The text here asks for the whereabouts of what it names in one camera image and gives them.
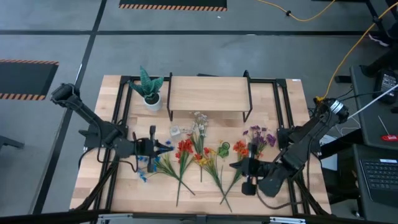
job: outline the keyboard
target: keyboard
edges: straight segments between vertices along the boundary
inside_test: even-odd
[[[369,196],[374,202],[398,207],[398,161],[394,159],[361,159]]]

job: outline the orange and black striped tape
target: orange and black striped tape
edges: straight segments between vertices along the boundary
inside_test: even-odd
[[[45,95],[0,93],[2,100],[44,100]]]
[[[59,65],[56,61],[42,61],[42,60],[18,60],[18,59],[0,59],[0,62],[10,62],[10,63],[41,63],[41,64],[51,64]]]
[[[161,10],[188,10],[188,11],[227,11],[226,7],[213,6],[162,6],[162,5],[148,5],[148,4],[120,4],[121,9],[161,9]]]

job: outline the snake plant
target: snake plant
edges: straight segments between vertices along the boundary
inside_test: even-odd
[[[142,66],[140,66],[139,69],[141,72],[141,85],[134,84],[133,82],[130,82],[129,85],[133,90],[136,90],[138,94],[144,97],[145,102],[153,105],[159,100],[159,95],[157,93],[163,85],[163,77],[151,80],[147,71],[145,71]]]

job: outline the gray floor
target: gray floor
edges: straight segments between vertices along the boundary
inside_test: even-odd
[[[301,18],[323,9],[327,2],[278,3]],[[384,1],[374,1],[381,13]],[[2,0],[0,29],[91,30],[100,1]],[[100,30],[365,30],[371,23],[364,4],[333,5],[319,19],[298,23],[278,9],[255,0],[228,0],[228,12],[133,11],[118,9],[108,0]],[[384,23],[392,23],[389,15]],[[0,35],[0,58],[58,60],[51,90],[74,82],[87,35]],[[137,75],[143,65],[151,75],[207,73],[252,77],[300,78],[309,106],[322,95],[345,53],[358,37],[243,36],[243,35],[102,35],[97,36],[81,85],[81,98],[95,107],[103,75]],[[386,49],[365,39],[350,55],[340,74],[351,65],[367,64]],[[333,84],[330,96],[349,90]],[[347,104],[353,111],[353,101]],[[0,101],[0,134],[22,142],[25,149],[0,152],[0,216],[29,212],[64,112],[48,100]],[[356,127],[353,121],[343,126]],[[73,115],[44,206],[44,212],[69,208],[84,139],[77,133],[86,123]],[[331,135],[338,136],[332,130]],[[333,213],[351,217],[352,203],[332,206]]]

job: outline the white flower pot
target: white flower pot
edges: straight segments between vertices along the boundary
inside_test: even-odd
[[[162,97],[159,95],[159,100],[157,101],[157,103],[150,105],[147,102],[145,102],[145,98],[143,98],[142,100],[144,100],[144,104],[147,106],[148,110],[150,111],[158,111],[160,109],[162,109]]]

